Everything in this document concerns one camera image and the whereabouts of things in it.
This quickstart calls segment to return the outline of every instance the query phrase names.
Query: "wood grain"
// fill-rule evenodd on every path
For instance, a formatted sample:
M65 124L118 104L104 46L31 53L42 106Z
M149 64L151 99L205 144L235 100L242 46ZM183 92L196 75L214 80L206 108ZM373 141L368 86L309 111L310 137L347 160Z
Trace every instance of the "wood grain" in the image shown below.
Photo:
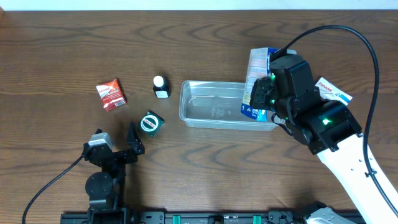
M250 49L283 47L324 24L351 26L376 50L381 84L369 143L398 187L396 11L8 12L0 28L0 223L20 223L29 200L77 159L96 128L125 149L129 122L147 110L166 123L155 139L139 133L146 154L127 168L127 203L243 211L320 200L353 209L329 170L281 129L196 129L178 117L184 80L244 82ZM364 126L374 85L366 47L353 35L325 30L293 49L315 79L354 96L349 108ZM172 84L168 100L152 91L158 73ZM107 113L95 85L116 77L128 106ZM63 212L85 211L85 181L97 171L80 162L37 199L29 223L58 223Z

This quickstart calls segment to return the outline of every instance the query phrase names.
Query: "small bottle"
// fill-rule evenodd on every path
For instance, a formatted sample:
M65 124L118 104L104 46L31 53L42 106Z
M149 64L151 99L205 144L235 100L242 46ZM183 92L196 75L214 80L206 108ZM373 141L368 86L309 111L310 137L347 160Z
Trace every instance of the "small bottle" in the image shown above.
M157 75L154 78L154 92L158 98L168 98L170 96L170 87L164 77Z

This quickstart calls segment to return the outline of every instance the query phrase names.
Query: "metal tray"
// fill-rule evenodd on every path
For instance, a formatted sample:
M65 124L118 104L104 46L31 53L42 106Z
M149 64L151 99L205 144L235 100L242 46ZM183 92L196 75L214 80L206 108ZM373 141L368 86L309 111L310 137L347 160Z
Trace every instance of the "metal tray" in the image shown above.
M244 83L185 81L180 95L180 118L189 127L271 131L277 125L241 114Z

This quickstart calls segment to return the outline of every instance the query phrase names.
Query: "black cable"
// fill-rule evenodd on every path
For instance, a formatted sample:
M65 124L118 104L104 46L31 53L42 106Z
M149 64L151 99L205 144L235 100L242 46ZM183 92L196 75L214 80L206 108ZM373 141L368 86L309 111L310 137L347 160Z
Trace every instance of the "black cable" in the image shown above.
M59 178L61 178L63 175L65 175L68 171L70 171L76 164L79 163L79 161L81 161L81 159L84 156L80 156L79 159L77 159L72 165L70 165L70 167L68 167L66 170L64 170L60 175L58 175L56 178L52 179L48 184L46 184L39 192L37 192L37 194L32 198L32 200L30 200L29 204L27 204L24 214L22 216L22 224L25 224L26 222L26 215L27 212L30 209L30 206L32 206L33 202L37 199L37 197L45 190L47 189L47 187L50 187L50 185L52 185L55 181L57 181Z
M374 182L374 185L376 186L376 188L379 190L380 194L382 195L382 197L384 198L384 200L386 201L386 203L388 204L388 206L390 206L391 210L394 212L394 214L398 217L398 211L395 208L395 206L391 203L390 199L388 198L388 196L386 195L386 193L383 191L382 187L380 186L380 183L377 181L376 179L376 172L373 171L370 161L369 161L369 156L368 156L368 139L369 139L369 130L371 129L371 121L372 121L372 117L373 117L373 112L374 112L374 107L376 106L376 100L377 100L377 93L379 92L379 64L377 62L377 57L376 54L372 48L372 45L369 43L369 41L362 35L360 34L358 31L350 28L350 27L346 27L346 26L340 26L340 25L327 25L327 26L320 26L320 27L316 27L314 29L310 29L302 34L300 34L299 36L297 36L294 40L292 40L289 44L286 45L286 47L284 47L282 50L278 51L275 53L276 58L279 54L282 54L284 52L287 51L287 49L294 44L294 42L298 41L299 39L301 39L302 37L311 34L313 32L316 31L320 31L320 30L324 30L324 29L342 29L342 30L347 30L353 34L355 34L357 37L359 37L364 44L366 45L366 47L368 48L371 56L372 56L372 60L373 60L373 67L374 67L374 91L373 91L373 97L372 97L372 103L371 103L371 107L369 110L369 114L368 114L368 118L366 120L366 126L365 126L365 133L363 136L363 156L364 156L364 160L365 160L365 164L366 164L366 168L368 168L368 174L366 174L366 176L370 176Z

